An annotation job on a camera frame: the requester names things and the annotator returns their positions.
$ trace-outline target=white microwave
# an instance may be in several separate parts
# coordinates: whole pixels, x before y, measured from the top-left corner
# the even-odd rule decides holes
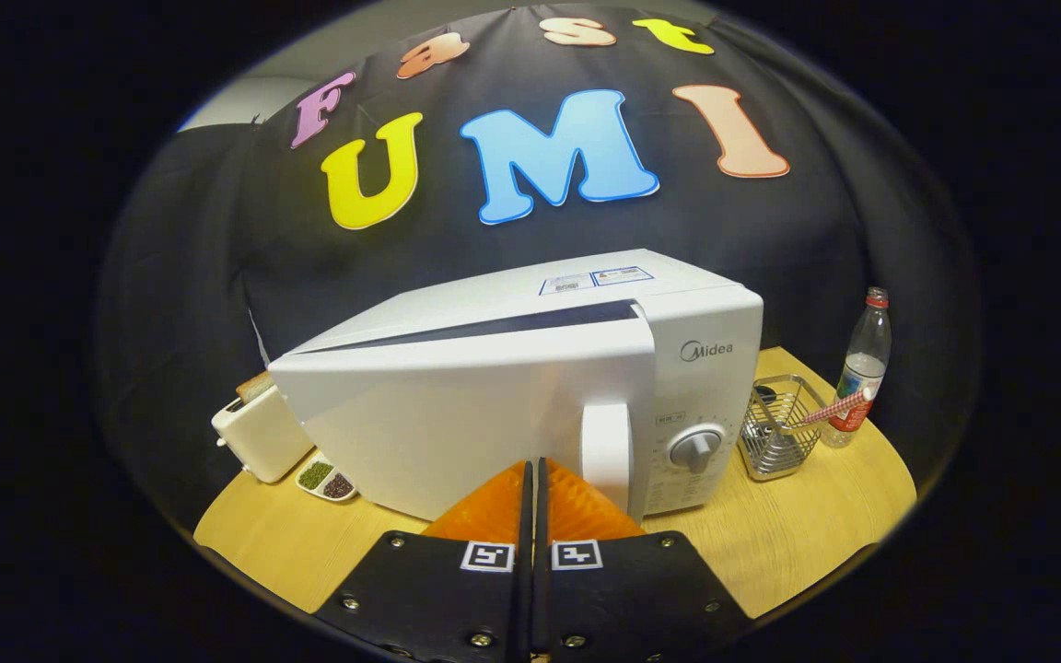
[[[376,504],[434,520],[552,457],[640,521],[705,503],[723,478],[762,318],[740,282],[622,251],[410,291],[268,372]]]

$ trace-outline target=foam letter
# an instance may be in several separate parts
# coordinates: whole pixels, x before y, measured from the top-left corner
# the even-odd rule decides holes
[[[624,100],[615,89],[569,94],[559,107],[551,136],[508,109],[468,121],[460,127],[460,136],[477,145],[485,176],[487,200],[481,207],[481,222],[492,226],[534,210],[534,198],[519,192],[515,184],[515,168],[551,205],[563,205],[576,155],[584,159],[587,172],[580,184],[585,199],[616,200],[657,192],[658,176],[641,168],[620,117]]]
[[[715,49],[711,49],[707,43],[691,41],[690,38],[686,38],[688,34],[695,34],[695,31],[686,29],[686,27],[675,25],[673,22],[662,20],[662,18],[644,18],[644,20],[632,21],[632,24],[648,29],[653,36],[658,38],[658,41],[665,43],[665,46],[673,46],[679,51],[690,51],[703,55],[715,53]]]
[[[396,78],[412,78],[418,73],[429,71],[433,65],[450,62],[468,50],[468,43],[460,41],[459,34],[455,32],[439,34],[401,56],[400,62],[403,65],[395,76]]]
[[[771,151],[759,135],[748,114],[740,106],[740,93],[718,85],[683,85],[674,97],[690,101],[702,114],[719,140],[719,170],[734,177],[779,177],[788,172],[784,157]]]
[[[363,196],[359,188],[359,154],[365,140],[351,140],[330,152],[321,162],[321,172],[327,176],[333,222],[346,230],[362,230],[392,219],[408,204],[416,190],[416,125],[422,119],[421,114],[407,114],[375,132],[375,138],[387,140],[392,179],[371,197]]]
[[[613,46],[616,38],[605,32],[592,18],[543,18],[539,27],[547,31],[543,37],[563,46]]]
[[[333,109],[338,105],[338,97],[341,97],[338,88],[343,85],[350,85],[350,81],[354,81],[353,71],[346,72],[336,80],[330,81],[318,91],[297,103],[297,109],[300,110],[297,117],[297,136],[290,147],[296,150],[300,143],[307,142],[318,135],[318,132],[325,129],[325,118],[321,117],[321,110],[328,114],[333,112]]]

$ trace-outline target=microwave label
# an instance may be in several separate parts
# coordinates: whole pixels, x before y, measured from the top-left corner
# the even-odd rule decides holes
[[[677,423],[679,421],[686,420],[685,412],[671,412],[669,415],[662,415],[658,418],[658,425],[665,425],[666,423]]]
[[[648,281],[651,274],[640,267],[604,268],[592,273],[596,285],[615,285],[616,282]]]
[[[597,283],[592,280],[590,274],[572,274],[572,276],[557,276],[549,278],[539,286],[539,295],[554,295],[555,293],[571,293],[572,290],[595,289]]]
[[[692,339],[681,345],[678,356],[681,356],[682,361],[698,361],[702,357],[725,355],[728,352],[731,352],[731,344],[727,344],[726,346],[720,344],[702,344],[701,341]]]

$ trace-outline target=plastic bottle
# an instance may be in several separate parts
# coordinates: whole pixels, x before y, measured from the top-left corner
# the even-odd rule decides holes
[[[879,395],[883,376],[887,373],[887,362],[891,356],[891,318],[887,313],[890,304],[887,290],[867,290],[867,310],[854,327],[850,336],[850,348],[846,351],[846,366],[841,369],[841,380],[837,382],[834,402],[863,389]],[[821,425],[821,441],[831,448],[843,448],[854,439],[873,402],[859,404],[837,416],[831,416],[829,423]]]

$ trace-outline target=letter m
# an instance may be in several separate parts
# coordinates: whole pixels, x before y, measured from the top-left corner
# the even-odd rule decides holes
[[[512,110],[493,110],[472,118],[460,136],[471,138],[481,156],[485,205],[481,222],[522,219],[534,210],[534,198],[520,192],[514,169],[527,178],[553,206],[568,199],[576,155],[587,175],[580,196],[592,202],[637,198],[657,192],[658,176],[641,160],[620,117],[624,94],[615,89],[585,89],[569,94],[559,107],[551,136]]]

